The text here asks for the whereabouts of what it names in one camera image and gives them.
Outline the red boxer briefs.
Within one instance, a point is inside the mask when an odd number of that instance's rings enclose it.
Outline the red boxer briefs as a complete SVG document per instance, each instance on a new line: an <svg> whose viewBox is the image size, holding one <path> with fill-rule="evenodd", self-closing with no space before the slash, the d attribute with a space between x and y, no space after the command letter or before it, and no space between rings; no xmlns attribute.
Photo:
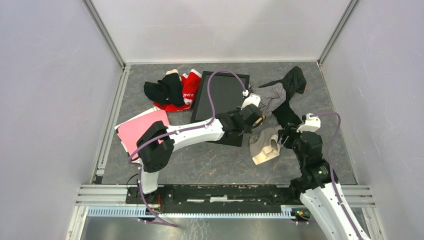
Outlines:
<svg viewBox="0 0 424 240"><path fill-rule="evenodd" d="M184 103L182 106L177 106L173 103L160 104L154 102L153 104L156 108L166 112L180 112L189 110L196 99L201 79L202 74L194 68L190 70L189 74L183 73L181 76L179 76L180 85L182 87L181 96Z"/></svg>

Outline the pink underwear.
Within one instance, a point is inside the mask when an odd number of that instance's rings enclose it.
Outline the pink underwear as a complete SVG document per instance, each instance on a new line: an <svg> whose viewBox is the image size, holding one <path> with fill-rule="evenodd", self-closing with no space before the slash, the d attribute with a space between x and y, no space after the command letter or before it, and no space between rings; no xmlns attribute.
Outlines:
<svg viewBox="0 0 424 240"><path fill-rule="evenodd" d="M165 126L170 124L167 112L155 106L114 127L128 155L137 149L137 141L157 121L162 121Z"/></svg>

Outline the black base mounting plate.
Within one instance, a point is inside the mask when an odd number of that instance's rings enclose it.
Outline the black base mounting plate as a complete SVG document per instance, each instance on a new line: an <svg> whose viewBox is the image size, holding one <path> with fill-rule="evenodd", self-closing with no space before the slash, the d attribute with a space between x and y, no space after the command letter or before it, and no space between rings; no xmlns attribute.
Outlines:
<svg viewBox="0 0 424 240"><path fill-rule="evenodd" d="M158 187L144 197L162 214L262 214L280 213L281 206L300 205L287 186L172 185Z"/></svg>

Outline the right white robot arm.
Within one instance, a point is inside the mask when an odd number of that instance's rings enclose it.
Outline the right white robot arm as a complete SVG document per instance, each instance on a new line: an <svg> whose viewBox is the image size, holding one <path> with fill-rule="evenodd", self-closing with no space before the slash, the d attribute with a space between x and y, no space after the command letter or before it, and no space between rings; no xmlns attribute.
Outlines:
<svg viewBox="0 0 424 240"><path fill-rule="evenodd" d="M323 140L311 131L287 124L278 132L283 146L291 149L299 163L301 176L289 184L289 199L303 204L328 240L368 240L343 195L332 165L323 157Z"/></svg>

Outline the beige grey ribbed underwear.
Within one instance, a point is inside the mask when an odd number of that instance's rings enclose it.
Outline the beige grey ribbed underwear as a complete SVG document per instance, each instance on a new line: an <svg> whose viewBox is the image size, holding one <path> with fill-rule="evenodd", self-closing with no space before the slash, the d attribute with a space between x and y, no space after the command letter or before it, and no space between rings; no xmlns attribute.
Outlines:
<svg viewBox="0 0 424 240"><path fill-rule="evenodd" d="M281 126L268 127L249 138L249 152L256 165L265 163L280 155L279 131Z"/></svg>

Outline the black underwear with beige band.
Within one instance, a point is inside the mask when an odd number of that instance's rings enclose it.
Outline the black underwear with beige band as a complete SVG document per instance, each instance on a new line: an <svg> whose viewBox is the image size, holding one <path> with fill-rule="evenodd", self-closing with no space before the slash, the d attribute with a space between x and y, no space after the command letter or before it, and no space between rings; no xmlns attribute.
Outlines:
<svg viewBox="0 0 424 240"><path fill-rule="evenodd" d="M181 107L185 104L183 85L177 69L167 71L156 83L145 82L143 90L149 100L159 105L172 104Z"/></svg>

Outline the black display case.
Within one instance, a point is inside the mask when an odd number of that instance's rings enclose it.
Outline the black display case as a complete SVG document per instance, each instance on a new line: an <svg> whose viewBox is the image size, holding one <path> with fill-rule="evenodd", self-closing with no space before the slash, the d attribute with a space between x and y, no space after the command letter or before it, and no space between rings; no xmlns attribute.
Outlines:
<svg viewBox="0 0 424 240"><path fill-rule="evenodd" d="M212 109L207 93L207 82L211 71L203 71L200 85L192 107L190 122L196 123L208 120L212 117ZM229 73L217 73L210 82L210 95L216 114L226 113L240 107L244 101L243 89L249 88L250 76L247 74L237 75L241 81Z"/></svg>

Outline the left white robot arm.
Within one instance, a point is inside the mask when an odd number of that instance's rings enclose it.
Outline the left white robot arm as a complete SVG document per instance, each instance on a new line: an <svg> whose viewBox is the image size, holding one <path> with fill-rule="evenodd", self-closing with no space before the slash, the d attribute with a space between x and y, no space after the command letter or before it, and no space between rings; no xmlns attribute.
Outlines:
<svg viewBox="0 0 424 240"><path fill-rule="evenodd" d="M186 125L154 122L138 139L134 155L140 161L138 197L145 204L157 198L159 172L174 152L202 142L216 142L228 135L250 134L262 121L263 114L254 104L220 113L210 119Z"/></svg>

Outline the grey striped underwear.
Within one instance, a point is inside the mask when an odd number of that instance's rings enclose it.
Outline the grey striped underwear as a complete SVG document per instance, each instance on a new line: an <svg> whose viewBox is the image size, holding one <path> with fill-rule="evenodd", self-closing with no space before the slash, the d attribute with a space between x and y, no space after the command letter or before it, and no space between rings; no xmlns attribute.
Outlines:
<svg viewBox="0 0 424 240"><path fill-rule="evenodd" d="M265 117L270 117L272 112L286 101L286 90L281 83L266 87L253 87L251 91L260 96L258 108Z"/></svg>

